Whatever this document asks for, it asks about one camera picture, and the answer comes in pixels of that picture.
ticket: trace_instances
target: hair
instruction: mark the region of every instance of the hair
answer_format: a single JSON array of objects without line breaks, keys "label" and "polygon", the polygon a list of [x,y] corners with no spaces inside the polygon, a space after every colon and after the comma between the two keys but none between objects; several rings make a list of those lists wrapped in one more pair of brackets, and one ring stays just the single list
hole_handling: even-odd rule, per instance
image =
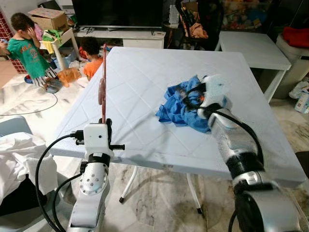
[{"label": "hair", "polygon": [[34,22],[23,13],[15,13],[11,17],[12,27],[18,30],[26,30],[28,27],[34,27]]},{"label": "hair", "polygon": [[81,46],[89,55],[97,55],[100,51],[100,45],[95,37],[83,37]]}]

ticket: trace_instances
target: blue cloth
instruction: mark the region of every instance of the blue cloth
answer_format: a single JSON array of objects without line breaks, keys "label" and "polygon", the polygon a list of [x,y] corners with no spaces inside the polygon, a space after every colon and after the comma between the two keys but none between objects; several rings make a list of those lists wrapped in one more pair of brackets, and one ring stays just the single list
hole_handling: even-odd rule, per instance
[{"label": "blue cloth", "polygon": [[[189,81],[180,83],[179,85],[168,87],[164,97],[167,99],[164,105],[160,105],[158,112],[155,114],[159,117],[159,122],[173,122],[176,126],[190,126],[193,129],[206,133],[210,131],[207,119],[202,119],[197,115],[197,110],[187,111],[186,106],[182,101],[179,88],[188,92],[190,89],[200,84],[197,76],[192,77]],[[198,104],[200,94],[193,91],[189,94],[189,99],[192,104]]]}]

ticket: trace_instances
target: child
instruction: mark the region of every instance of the child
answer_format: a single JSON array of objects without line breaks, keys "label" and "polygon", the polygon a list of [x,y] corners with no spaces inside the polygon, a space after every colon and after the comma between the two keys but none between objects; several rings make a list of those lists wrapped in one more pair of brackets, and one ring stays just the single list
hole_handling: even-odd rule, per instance
[{"label": "child", "polygon": [[103,62],[103,58],[98,56],[100,45],[94,37],[83,37],[81,46],[86,53],[87,59],[90,60],[90,63],[84,67],[84,73],[88,81],[90,81]]},{"label": "child", "polygon": [[34,22],[23,13],[16,13],[11,17],[11,24],[16,34],[9,43],[0,42],[2,49],[11,59],[19,59],[36,86],[43,87],[49,93],[56,93],[57,88],[48,81],[51,77],[57,79],[55,72],[40,55],[40,42],[34,32]]}]

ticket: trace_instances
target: television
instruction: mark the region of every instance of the television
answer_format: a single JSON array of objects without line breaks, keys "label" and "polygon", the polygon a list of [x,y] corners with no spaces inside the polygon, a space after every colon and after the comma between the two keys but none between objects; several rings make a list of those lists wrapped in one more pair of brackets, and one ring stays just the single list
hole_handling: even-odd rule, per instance
[{"label": "television", "polygon": [[79,26],[161,28],[163,0],[72,0]]}]

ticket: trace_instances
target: boy's hand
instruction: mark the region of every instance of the boy's hand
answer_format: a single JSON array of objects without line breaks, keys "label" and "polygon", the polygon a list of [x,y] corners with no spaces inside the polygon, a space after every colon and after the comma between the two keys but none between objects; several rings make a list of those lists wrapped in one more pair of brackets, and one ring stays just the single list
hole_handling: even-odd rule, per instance
[{"label": "boy's hand", "polygon": [[2,50],[5,54],[9,55],[10,52],[8,51],[7,47],[7,43],[0,41],[0,50]]},{"label": "boy's hand", "polygon": [[0,49],[2,49],[3,51],[5,51],[6,48],[7,48],[7,46],[8,46],[7,43],[0,41]]},{"label": "boy's hand", "polygon": [[29,28],[28,31],[27,31],[28,35],[32,38],[32,39],[36,39],[37,36],[33,30],[33,28]]}]

